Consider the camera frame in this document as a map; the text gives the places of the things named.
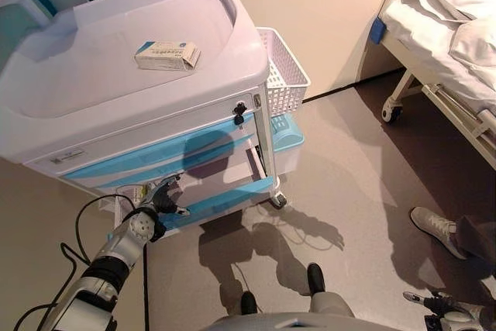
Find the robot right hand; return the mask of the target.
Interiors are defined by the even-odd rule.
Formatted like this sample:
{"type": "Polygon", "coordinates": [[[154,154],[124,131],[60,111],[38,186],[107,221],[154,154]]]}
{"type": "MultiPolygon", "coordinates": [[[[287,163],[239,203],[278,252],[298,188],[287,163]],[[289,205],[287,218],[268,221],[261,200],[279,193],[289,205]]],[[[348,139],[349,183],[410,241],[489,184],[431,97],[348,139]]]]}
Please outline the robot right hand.
{"type": "Polygon", "coordinates": [[[422,305],[438,316],[444,316],[446,313],[453,310],[448,298],[441,297],[440,295],[423,297],[410,291],[404,291],[402,295],[407,301],[422,305]]]}

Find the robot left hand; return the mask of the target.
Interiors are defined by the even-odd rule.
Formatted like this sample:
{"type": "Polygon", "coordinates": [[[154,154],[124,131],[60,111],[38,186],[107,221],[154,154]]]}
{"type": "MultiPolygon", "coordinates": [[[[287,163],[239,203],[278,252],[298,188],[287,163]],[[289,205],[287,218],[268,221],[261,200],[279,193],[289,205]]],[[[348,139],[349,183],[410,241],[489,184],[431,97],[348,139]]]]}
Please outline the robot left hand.
{"type": "Polygon", "coordinates": [[[151,204],[159,213],[189,216],[191,214],[190,210],[185,207],[180,207],[176,201],[169,196],[169,191],[177,187],[177,182],[180,179],[180,175],[173,175],[161,180],[150,190],[146,197],[146,202],[151,204]]]}

